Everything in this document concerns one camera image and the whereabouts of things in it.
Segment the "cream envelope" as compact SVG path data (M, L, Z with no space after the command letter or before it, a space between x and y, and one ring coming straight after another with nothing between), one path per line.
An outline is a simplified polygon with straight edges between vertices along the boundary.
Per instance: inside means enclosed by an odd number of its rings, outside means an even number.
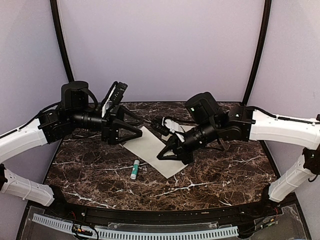
M181 128L183 129L184 132L188 132L189 130L191 130L192 128L194 128L194 126L191 126L191 125L181 125Z

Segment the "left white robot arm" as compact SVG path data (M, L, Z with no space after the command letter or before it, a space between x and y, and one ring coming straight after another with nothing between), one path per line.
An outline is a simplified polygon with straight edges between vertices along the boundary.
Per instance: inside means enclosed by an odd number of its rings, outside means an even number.
M115 81L99 103L85 81L72 81L61 87L60 102L53 103L24 125L0 137L0 192L33 201L67 218L70 206L59 187L36 183L21 177L4 162L30 149L57 142L75 129L101 133L109 145L142 137L138 116L121 105L127 84Z

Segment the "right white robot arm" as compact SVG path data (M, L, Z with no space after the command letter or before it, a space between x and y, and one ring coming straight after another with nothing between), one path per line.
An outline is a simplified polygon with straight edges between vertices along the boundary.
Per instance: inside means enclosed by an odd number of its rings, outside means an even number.
M210 92L191 97L185 108L196 124L183 131L173 117L156 117L151 127L169 136L157 155L159 160L193 162L193 152L213 141L274 141L302 146L297 162L283 176L265 188L265 197L255 205L255 213L266 217L304 181L320 174L320 119L293 118L269 113L255 106L237 106L223 111Z

